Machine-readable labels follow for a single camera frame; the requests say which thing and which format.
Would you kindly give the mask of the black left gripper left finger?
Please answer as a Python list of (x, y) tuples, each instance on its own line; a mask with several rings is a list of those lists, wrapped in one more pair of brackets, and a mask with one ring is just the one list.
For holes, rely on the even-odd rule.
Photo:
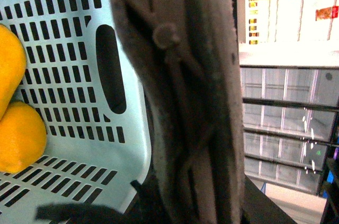
[(115, 209), (85, 203), (41, 205), (37, 207), (35, 219), (57, 223), (127, 223), (127, 216)]

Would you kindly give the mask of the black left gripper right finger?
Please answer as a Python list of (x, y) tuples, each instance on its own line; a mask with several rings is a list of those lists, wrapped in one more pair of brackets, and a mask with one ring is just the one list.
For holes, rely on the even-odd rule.
[(242, 206), (242, 223), (288, 224), (296, 223), (245, 176), (245, 194)]

